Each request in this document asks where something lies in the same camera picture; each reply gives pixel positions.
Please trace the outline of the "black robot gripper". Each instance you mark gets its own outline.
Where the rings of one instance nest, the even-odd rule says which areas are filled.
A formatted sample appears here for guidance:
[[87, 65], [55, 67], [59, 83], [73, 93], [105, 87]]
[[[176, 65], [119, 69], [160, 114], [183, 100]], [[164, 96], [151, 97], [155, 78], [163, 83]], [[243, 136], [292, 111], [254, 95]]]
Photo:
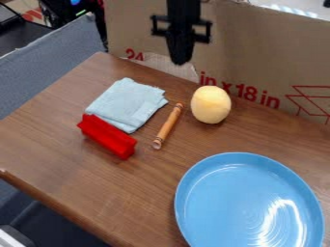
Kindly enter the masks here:
[[[180, 33], [191, 34], [192, 40], [187, 41], [183, 50], [183, 64], [191, 61], [195, 41], [210, 43], [212, 22], [202, 19], [202, 0], [166, 0], [166, 15], [150, 16], [152, 21], [151, 34], [163, 37]], [[182, 62], [180, 44], [176, 38], [167, 38], [167, 49], [174, 64]]]

